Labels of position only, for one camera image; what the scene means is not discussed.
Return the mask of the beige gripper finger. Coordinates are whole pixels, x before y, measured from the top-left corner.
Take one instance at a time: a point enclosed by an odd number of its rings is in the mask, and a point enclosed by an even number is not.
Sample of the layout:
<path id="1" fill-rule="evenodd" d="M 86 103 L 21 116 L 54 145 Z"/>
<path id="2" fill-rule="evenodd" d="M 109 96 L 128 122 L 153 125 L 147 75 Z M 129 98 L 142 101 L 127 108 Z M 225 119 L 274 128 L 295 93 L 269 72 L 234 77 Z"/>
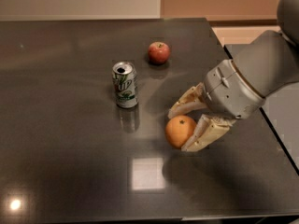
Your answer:
<path id="1" fill-rule="evenodd" d="M 192 136 L 181 147 L 185 152 L 196 152 L 218 140 L 235 124 L 235 119 L 203 114 L 199 119 Z"/>
<path id="2" fill-rule="evenodd" d="M 197 86 L 190 87 L 169 109 L 168 117 L 170 119 L 188 114 L 194 110 L 207 108 L 203 98 L 204 84 L 200 82 Z"/>

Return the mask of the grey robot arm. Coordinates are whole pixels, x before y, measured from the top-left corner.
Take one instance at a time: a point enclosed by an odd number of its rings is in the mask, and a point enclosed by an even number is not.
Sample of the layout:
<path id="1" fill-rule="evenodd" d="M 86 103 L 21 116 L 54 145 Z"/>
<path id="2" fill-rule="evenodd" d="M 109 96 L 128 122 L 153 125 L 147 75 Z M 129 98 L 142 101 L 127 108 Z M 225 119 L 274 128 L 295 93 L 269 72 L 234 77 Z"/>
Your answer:
<path id="1" fill-rule="evenodd" d="M 299 78 L 299 0 L 278 3 L 278 32 L 265 31 L 234 58 L 221 61 L 205 79 L 189 88 L 170 108 L 173 119 L 209 109 L 178 147 L 199 151 L 262 107 L 266 98 Z"/>

